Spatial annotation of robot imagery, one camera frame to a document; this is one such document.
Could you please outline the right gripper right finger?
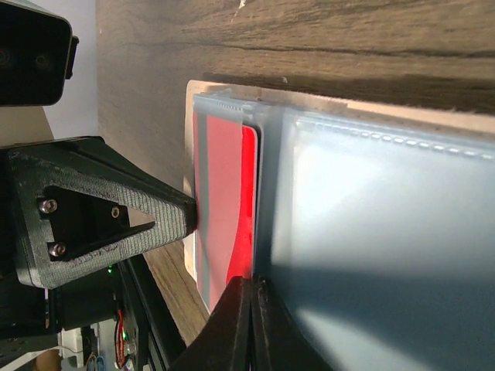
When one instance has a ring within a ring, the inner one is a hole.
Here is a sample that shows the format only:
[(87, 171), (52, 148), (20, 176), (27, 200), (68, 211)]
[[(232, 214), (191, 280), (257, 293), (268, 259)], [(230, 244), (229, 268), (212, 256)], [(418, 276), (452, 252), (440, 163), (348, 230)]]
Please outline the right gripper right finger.
[(251, 293), (253, 370), (327, 370), (335, 368), (312, 347), (269, 280), (253, 276)]

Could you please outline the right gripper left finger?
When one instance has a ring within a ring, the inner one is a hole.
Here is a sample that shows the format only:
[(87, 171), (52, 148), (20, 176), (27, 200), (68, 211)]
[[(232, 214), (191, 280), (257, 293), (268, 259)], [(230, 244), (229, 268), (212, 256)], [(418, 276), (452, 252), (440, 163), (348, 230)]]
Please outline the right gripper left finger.
[(196, 339), (171, 370), (249, 370), (251, 282), (233, 277)]

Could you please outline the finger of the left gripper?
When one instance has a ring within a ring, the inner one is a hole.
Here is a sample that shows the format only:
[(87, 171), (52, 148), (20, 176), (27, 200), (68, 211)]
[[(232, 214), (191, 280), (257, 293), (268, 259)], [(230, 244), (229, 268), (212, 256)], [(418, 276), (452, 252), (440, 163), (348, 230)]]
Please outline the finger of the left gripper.
[(196, 201), (103, 138), (5, 150), (5, 272), (54, 289), (189, 236)]

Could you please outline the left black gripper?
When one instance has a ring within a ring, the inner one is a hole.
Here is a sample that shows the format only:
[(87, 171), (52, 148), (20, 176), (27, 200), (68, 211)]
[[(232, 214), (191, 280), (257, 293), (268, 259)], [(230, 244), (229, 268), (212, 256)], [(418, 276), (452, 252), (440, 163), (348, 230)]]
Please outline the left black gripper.
[(15, 268), (19, 234), (8, 153), (7, 148), (1, 150), (1, 338), (53, 334), (60, 327), (50, 324), (54, 307), (46, 301), (45, 291), (21, 284)]

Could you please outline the red card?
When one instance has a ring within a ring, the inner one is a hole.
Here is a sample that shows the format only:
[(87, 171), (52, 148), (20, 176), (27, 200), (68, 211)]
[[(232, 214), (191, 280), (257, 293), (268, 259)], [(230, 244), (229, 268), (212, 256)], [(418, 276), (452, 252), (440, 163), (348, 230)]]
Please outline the red card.
[(231, 278), (251, 276), (258, 135), (234, 119), (197, 111), (193, 153), (197, 285), (212, 310)]

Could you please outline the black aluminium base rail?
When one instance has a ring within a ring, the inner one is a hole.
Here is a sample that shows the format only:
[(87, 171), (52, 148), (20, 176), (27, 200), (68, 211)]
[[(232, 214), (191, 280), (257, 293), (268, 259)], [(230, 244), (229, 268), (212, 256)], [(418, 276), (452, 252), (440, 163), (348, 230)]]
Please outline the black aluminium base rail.
[(167, 370), (186, 349), (142, 255), (118, 264), (124, 333), (136, 370)]

